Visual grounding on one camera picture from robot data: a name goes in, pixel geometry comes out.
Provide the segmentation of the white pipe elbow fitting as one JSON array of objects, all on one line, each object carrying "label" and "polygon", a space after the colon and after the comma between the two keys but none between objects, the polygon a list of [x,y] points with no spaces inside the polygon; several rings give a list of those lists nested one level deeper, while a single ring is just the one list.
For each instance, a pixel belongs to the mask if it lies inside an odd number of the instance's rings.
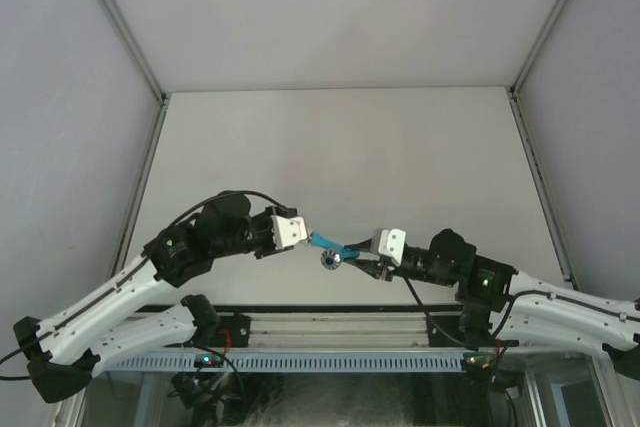
[{"label": "white pipe elbow fitting", "polygon": [[305,234],[305,238],[301,240],[300,243],[306,246],[312,246],[314,234],[315,232],[313,230],[308,230]]}]

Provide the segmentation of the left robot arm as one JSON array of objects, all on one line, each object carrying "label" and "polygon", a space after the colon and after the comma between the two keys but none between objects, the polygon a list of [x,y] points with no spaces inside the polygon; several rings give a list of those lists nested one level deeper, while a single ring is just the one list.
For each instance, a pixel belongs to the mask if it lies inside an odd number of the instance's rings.
[{"label": "left robot arm", "polygon": [[154,299],[208,273],[222,258],[261,259],[308,238],[293,207],[269,200],[251,212],[253,191],[223,191],[179,215],[116,276],[49,318],[25,317],[14,327],[27,359],[28,380],[54,404],[84,390],[109,367],[166,345],[206,347],[217,339],[220,318],[203,294],[187,295],[145,319],[128,318]]}]

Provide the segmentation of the blue water faucet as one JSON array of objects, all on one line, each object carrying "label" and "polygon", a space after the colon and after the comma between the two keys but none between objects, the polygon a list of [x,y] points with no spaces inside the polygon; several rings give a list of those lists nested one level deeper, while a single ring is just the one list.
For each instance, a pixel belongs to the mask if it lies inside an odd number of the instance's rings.
[{"label": "blue water faucet", "polygon": [[358,251],[333,242],[317,232],[311,234],[309,245],[322,250],[321,264],[327,270],[336,270],[343,263],[360,257]]}]

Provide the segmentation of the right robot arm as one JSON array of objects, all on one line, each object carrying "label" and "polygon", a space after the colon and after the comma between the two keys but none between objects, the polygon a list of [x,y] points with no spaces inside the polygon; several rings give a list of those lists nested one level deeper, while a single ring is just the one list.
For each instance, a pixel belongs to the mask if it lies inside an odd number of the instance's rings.
[{"label": "right robot arm", "polygon": [[379,229],[344,249],[343,259],[373,278],[395,277],[454,289],[462,307],[461,338],[530,342],[608,358],[614,370],[639,377],[639,304],[547,283],[483,257],[451,229],[428,248],[412,247],[399,229]]}]

